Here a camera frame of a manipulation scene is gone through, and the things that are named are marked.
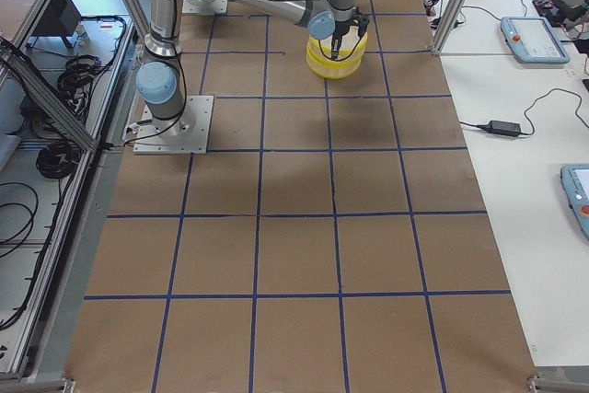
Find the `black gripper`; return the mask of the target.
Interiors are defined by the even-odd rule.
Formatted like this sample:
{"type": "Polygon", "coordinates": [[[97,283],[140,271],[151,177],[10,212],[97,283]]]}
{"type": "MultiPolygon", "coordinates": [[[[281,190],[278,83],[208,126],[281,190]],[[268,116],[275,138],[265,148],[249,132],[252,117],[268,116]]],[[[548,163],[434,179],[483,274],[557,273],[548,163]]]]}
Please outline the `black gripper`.
{"type": "Polygon", "coordinates": [[[351,27],[356,27],[356,33],[359,39],[361,39],[370,24],[370,16],[363,14],[358,6],[347,10],[336,10],[334,12],[335,17],[335,30],[331,36],[330,46],[330,59],[333,61],[341,61],[341,45],[343,37],[350,32],[351,27]]]}

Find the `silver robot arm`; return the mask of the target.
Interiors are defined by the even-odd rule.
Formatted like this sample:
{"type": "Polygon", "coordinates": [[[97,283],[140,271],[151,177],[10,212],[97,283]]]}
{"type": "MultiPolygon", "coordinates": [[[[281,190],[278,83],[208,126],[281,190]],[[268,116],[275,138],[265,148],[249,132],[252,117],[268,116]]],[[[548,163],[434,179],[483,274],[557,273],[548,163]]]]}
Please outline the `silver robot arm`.
{"type": "MultiPolygon", "coordinates": [[[[280,56],[261,45],[274,20],[305,31],[309,38],[326,43],[324,58],[335,64],[348,62],[341,53],[343,38],[355,31],[364,38],[368,18],[356,0],[223,0],[238,11],[253,11],[262,35],[253,52],[214,51],[202,58],[202,90],[236,98],[318,98],[324,79],[305,75],[295,66],[281,68],[280,56]]],[[[183,67],[191,55],[182,51],[182,34],[188,24],[184,0],[152,0],[149,30],[144,35],[146,62],[139,69],[136,88],[151,113],[153,136],[180,143],[199,133],[202,114],[193,108],[191,72],[183,67]]]]}

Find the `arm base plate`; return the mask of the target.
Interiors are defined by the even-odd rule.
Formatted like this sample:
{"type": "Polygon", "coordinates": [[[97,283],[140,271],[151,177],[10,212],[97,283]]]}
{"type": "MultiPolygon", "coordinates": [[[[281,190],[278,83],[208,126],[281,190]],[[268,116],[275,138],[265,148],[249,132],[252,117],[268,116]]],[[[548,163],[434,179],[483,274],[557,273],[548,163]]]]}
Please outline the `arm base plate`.
{"type": "Polygon", "coordinates": [[[196,16],[224,15],[227,4],[227,0],[184,0],[182,13],[196,16]]]}
{"type": "Polygon", "coordinates": [[[139,127],[136,135],[139,141],[133,144],[133,152],[137,155],[205,154],[213,107],[213,96],[188,96],[183,115],[165,132],[174,120],[155,119],[145,105],[142,118],[150,122],[139,127]]]}

